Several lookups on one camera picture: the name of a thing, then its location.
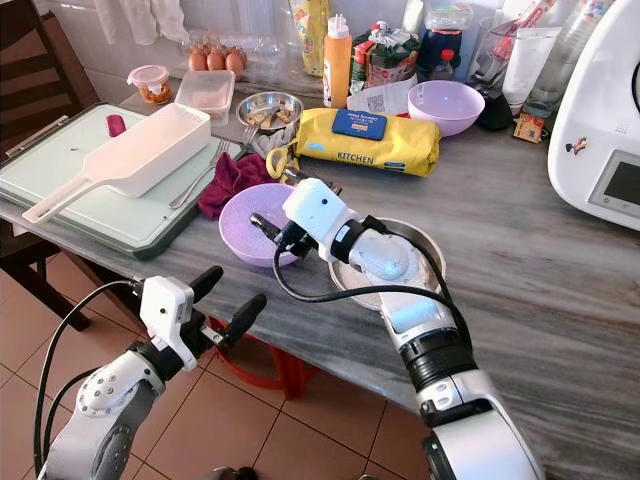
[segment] cutting board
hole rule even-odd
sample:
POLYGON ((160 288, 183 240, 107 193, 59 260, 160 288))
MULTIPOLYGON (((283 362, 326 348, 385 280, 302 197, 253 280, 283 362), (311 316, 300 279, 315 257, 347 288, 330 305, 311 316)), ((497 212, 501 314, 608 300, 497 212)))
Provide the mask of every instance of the cutting board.
MULTIPOLYGON (((0 170, 0 195, 31 207, 69 181, 82 169, 84 156, 111 139, 107 115, 120 115, 127 128, 145 118, 113 105, 91 107, 5 165, 0 170)), ((214 170, 201 180, 183 207, 172 210, 168 204, 209 164, 219 142, 211 137, 207 146, 141 197, 125 197, 101 186, 60 211, 53 221, 136 258, 153 257, 197 214, 196 200, 213 179, 214 170)), ((242 147, 232 143, 228 153, 238 158, 242 147)))

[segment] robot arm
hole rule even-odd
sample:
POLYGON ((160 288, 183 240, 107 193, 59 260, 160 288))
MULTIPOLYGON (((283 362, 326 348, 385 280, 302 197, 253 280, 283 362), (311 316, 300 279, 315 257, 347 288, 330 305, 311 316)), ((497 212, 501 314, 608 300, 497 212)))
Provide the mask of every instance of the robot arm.
POLYGON ((306 253, 317 242, 327 262, 347 263, 373 286, 385 287, 379 293, 381 314, 411 377, 421 416, 432 429, 424 442, 432 478, 542 480, 495 387, 478 369, 464 319, 447 302, 439 272, 428 269, 427 263, 435 264, 421 254, 424 248, 375 219, 362 221, 318 179, 301 181, 283 209, 291 223, 271 234, 279 250, 306 253), (440 280, 445 299, 390 291, 398 285, 424 290, 430 274, 440 280))
POLYGON ((57 436, 39 478, 113 480, 124 471, 134 436, 165 382, 181 369, 192 370, 212 346, 231 346, 266 305, 257 295, 220 332, 193 310, 222 276, 214 267, 191 286, 171 277, 144 282, 140 317, 151 340, 134 344, 96 370, 80 387, 73 415, 57 436))

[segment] chair backrest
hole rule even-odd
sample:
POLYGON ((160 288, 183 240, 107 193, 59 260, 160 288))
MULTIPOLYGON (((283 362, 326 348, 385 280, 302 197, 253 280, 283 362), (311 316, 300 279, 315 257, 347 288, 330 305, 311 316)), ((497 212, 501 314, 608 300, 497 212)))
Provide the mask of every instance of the chair backrest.
POLYGON ((62 115, 81 110, 31 0, 0 4, 2 154, 62 115))

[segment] purple bowl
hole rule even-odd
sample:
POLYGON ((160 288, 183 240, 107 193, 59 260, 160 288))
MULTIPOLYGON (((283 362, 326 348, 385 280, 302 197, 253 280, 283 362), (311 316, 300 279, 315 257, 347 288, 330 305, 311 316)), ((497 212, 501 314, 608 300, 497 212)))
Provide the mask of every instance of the purple bowl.
POLYGON ((465 131, 484 110, 484 98, 464 83, 432 80, 409 90, 409 116, 428 120, 449 137, 465 131))
MULTIPOLYGON (((279 228, 289 221, 282 211, 282 204, 293 187, 282 183, 265 183, 247 188, 235 195, 225 205, 218 220, 220 236, 238 257, 257 267, 273 265, 275 244, 251 224, 252 213, 259 213, 279 228)), ((296 260, 291 253, 280 256, 280 266, 296 260)))

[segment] orange bottle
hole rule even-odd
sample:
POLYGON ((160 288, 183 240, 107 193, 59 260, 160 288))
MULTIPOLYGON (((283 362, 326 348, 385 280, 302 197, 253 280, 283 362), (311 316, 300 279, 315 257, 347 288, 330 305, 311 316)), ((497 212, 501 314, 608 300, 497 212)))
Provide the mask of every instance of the orange bottle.
POLYGON ((351 35, 343 15, 329 19, 328 33, 324 37, 324 106, 346 108, 351 67, 351 35))

